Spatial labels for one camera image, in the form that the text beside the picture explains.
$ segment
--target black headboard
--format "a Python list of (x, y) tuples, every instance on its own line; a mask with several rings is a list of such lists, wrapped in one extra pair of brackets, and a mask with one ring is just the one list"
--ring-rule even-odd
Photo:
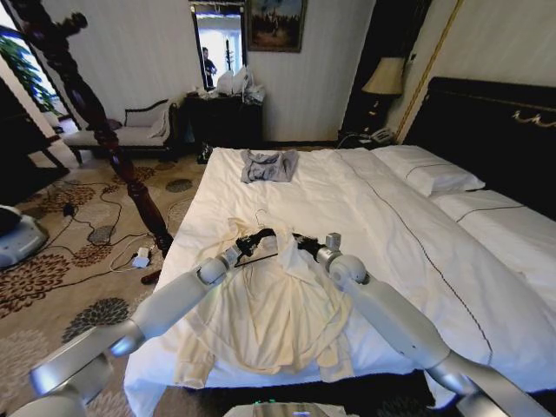
[(404, 144), (556, 220), (556, 87), (435, 77)]

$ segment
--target telephone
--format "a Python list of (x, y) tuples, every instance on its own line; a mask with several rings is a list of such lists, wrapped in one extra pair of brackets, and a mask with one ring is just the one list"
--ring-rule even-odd
[(394, 143), (394, 132), (389, 128), (379, 129), (371, 135), (371, 139), (380, 145)]

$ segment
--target lamp shade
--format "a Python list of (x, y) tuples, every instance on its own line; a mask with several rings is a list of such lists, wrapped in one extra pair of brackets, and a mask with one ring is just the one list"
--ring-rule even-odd
[(381, 58), (373, 76), (363, 87), (363, 91), (385, 96), (399, 96), (403, 93), (403, 67), (405, 59), (397, 56)]

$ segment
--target white robotic arm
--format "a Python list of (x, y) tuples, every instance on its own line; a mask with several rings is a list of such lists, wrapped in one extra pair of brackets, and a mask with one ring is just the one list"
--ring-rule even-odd
[[(263, 229), (238, 239), (216, 258), (207, 259), (153, 293), (125, 322), (92, 328), (58, 349), (30, 372), (31, 383), (41, 398), (12, 415), (85, 416), (86, 404), (111, 375), (106, 350), (114, 356), (130, 354), (151, 337), (164, 334), (222, 282), (229, 268), (242, 256), (251, 256), (261, 239), (270, 235), (274, 235), (272, 229)], [(442, 386), (463, 396), (458, 408), (464, 415), (550, 416), (492, 368), (452, 351), (421, 311), (390, 285), (373, 278), (358, 258), (340, 252), (339, 235), (327, 236), (326, 245), (301, 235), (295, 238), (298, 247), (313, 255), (337, 286), (352, 297), (355, 308), (392, 348), (412, 359)]]

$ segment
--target gold trim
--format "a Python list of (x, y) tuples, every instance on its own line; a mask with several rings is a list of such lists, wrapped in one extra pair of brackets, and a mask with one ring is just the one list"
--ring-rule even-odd
[(444, 44), (444, 41), (447, 38), (447, 35), (448, 35), (448, 32), (450, 31), (450, 28), (452, 28), (453, 21), (455, 20), (456, 16), (458, 15), (458, 12), (460, 11), (460, 8), (461, 8), (461, 5), (463, 4), (463, 1), (464, 0), (457, 0), (457, 3), (453, 7), (452, 13), (450, 14), (450, 17), (448, 18), (448, 21), (446, 22), (446, 26), (444, 27), (444, 30), (440, 34), (440, 39), (436, 43), (436, 46), (434, 47), (433, 54), (431, 55), (430, 59), (428, 60), (427, 67), (425, 68), (425, 71), (423, 72), (423, 75), (421, 76), (421, 78), (419, 80), (419, 83), (417, 84), (417, 88), (415, 89), (414, 94), (411, 97), (411, 101), (409, 102), (409, 105), (406, 108), (406, 112), (404, 113), (403, 117), (401, 118), (400, 125), (398, 126), (398, 130), (396, 131), (396, 137), (400, 136), (400, 133), (403, 130), (403, 127), (406, 125), (407, 119), (409, 118), (409, 113), (411, 112), (411, 110), (413, 109), (413, 107), (415, 105), (415, 102), (417, 101), (417, 96), (420, 94), (420, 91), (423, 89), (423, 85), (425, 84), (425, 81), (428, 78), (428, 74), (431, 72), (431, 69), (434, 65), (434, 62), (436, 61), (436, 57), (438, 56), (438, 54), (440, 53), (440, 50), (442, 49), (442, 45)]
[(549, 122), (549, 123), (544, 123), (541, 119), (540, 119), (540, 115), (537, 114), (533, 117), (530, 117), (528, 119), (522, 119), (521, 117), (521, 111), (520, 110), (515, 110), (515, 113), (513, 113), (512, 118), (515, 119), (516, 122), (518, 123), (534, 123), (537, 126), (539, 126), (540, 128), (556, 128), (556, 122)]
[(511, 100), (500, 100), (499, 98), (491, 98), (491, 97), (484, 97), (484, 96), (473, 96), (473, 95), (470, 95), (470, 94), (461, 94), (461, 93), (456, 93), (456, 92), (453, 92), (453, 91), (445, 91), (443, 89), (439, 89), (438, 91), (442, 94), (449, 94), (451, 96), (474, 98), (474, 99), (477, 99), (477, 100), (483, 100), (485, 102), (508, 104), (510, 106), (525, 107), (527, 109), (534, 109), (534, 110), (548, 111), (548, 112), (551, 112), (551, 113), (556, 113), (556, 108), (554, 108), (554, 107), (545, 107), (545, 106), (539, 106), (539, 105), (530, 104), (530, 103), (513, 102)]

